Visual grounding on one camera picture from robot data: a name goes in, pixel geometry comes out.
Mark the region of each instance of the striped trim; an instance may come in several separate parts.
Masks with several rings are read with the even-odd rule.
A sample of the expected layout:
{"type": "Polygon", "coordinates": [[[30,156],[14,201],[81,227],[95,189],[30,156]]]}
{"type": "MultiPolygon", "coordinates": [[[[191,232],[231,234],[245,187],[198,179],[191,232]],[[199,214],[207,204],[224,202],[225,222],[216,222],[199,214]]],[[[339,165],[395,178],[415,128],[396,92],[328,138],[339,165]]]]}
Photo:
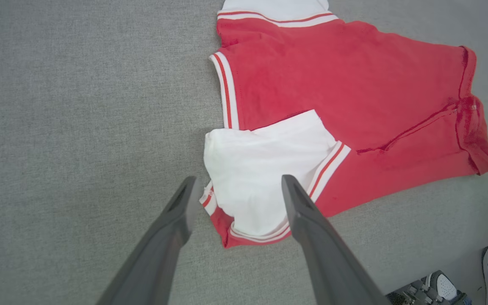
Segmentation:
{"type": "Polygon", "coordinates": [[[207,213],[211,216],[217,208],[217,200],[214,195],[214,187],[212,181],[205,187],[203,196],[199,199],[201,205],[205,208],[207,213]]]}
{"type": "MultiPolygon", "coordinates": [[[[351,151],[350,147],[343,144],[341,141],[337,141],[331,153],[327,155],[327,157],[321,162],[314,177],[312,178],[312,182],[308,187],[308,195],[313,202],[316,202],[317,198],[329,182],[329,179],[334,174],[335,170],[338,166],[344,161],[347,157],[349,152],[351,151]]],[[[289,222],[283,224],[281,228],[276,230],[275,232],[265,235],[265,236],[250,236],[249,234],[245,234],[239,232],[237,229],[234,228],[234,222],[231,224],[231,228],[229,233],[234,237],[243,238],[248,241],[253,241],[256,243],[269,243],[271,241],[277,241],[278,239],[283,239],[289,234],[291,228],[289,227],[289,222]]]]}
{"type": "Polygon", "coordinates": [[[221,101],[223,108],[223,127],[229,129],[239,129],[238,111],[236,110],[235,83],[231,67],[222,52],[215,52],[209,57],[214,63],[219,77],[221,88],[221,101]]]}
{"type": "Polygon", "coordinates": [[[310,16],[308,18],[296,19],[296,20],[274,20],[255,11],[219,11],[217,14],[218,20],[219,19],[237,20],[237,19],[246,19],[246,18],[265,20],[268,21],[269,23],[273,23],[283,28],[311,27],[313,25],[319,25],[320,23],[325,23],[328,21],[338,19],[338,17],[335,14],[329,11],[324,11],[322,13],[310,16]]]}

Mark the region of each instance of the black object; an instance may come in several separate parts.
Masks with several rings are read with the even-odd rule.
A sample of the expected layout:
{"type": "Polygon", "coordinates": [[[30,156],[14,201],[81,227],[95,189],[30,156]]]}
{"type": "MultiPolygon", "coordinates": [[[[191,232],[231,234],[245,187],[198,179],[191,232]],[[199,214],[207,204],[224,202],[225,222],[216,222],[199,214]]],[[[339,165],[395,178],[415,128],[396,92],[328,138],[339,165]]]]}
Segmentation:
{"type": "Polygon", "coordinates": [[[293,237],[300,243],[319,305],[389,305],[295,177],[281,179],[293,237]]]}
{"type": "Polygon", "coordinates": [[[180,248],[200,205],[200,187],[187,177],[141,239],[97,305],[166,304],[180,248]]]}

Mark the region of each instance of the gray fabric surface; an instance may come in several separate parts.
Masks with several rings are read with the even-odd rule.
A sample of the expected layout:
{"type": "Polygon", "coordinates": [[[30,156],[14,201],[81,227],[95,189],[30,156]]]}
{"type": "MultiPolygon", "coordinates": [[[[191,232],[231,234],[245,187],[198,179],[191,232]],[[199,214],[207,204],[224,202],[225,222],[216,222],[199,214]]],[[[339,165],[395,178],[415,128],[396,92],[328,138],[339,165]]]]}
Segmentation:
{"type": "MultiPolygon", "coordinates": [[[[216,1],[0,0],[0,304],[92,304],[178,184],[205,185],[222,127],[216,1]]],[[[488,120],[488,37],[451,2],[338,0],[382,31],[476,51],[488,120]]],[[[488,174],[431,183],[331,218],[385,292],[488,244],[488,174]]],[[[207,214],[180,253],[173,304],[313,304],[293,239],[221,247],[207,214]]]]}

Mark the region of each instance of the folded white sleeve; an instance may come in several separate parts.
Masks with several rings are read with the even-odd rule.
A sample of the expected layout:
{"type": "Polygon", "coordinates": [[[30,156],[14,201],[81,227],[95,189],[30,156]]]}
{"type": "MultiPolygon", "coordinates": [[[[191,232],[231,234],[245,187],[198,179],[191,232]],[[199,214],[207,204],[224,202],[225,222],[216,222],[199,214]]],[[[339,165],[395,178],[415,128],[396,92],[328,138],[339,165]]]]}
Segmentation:
{"type": "Polygon", "coordinates": [[[309,189],[320,164],[339,145],[310,110],[254,131],[207,133],[205,166],[218,206],[234,217],[234,229],[263,237],[287,222],[281,176],[293,175],[309,189]]]}

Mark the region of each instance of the garment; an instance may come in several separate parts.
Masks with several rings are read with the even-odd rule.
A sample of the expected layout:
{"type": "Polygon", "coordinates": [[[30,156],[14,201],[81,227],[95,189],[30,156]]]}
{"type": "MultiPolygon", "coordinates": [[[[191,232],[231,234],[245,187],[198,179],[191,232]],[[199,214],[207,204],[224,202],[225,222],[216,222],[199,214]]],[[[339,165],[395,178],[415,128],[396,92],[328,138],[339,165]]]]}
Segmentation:
{"type": "MultiPolygon", "coordinates": [[[[225,128],[255,130],[314,109],[351,147],[315,201],[325,216],[488,172],[472,50],[345,23],[325,0],[226,0],[217,18],[222,46],[211,60],[225,128]]],[[[215,200],[211,193],[201,202],[215,200]]],[[[228,239],[230,216],[211,219],[225,247],[239,244],[228,239]]]]}
{"type": "Polygon", "coordinates": [[[314,110],[254,131],[207,133],[205,166],[216,186],[217,206],[234,218],[229,234],[257,243],[285,237],[290,229],[281,176],[293,175],[316,199],[350,150],[314,110]]]}

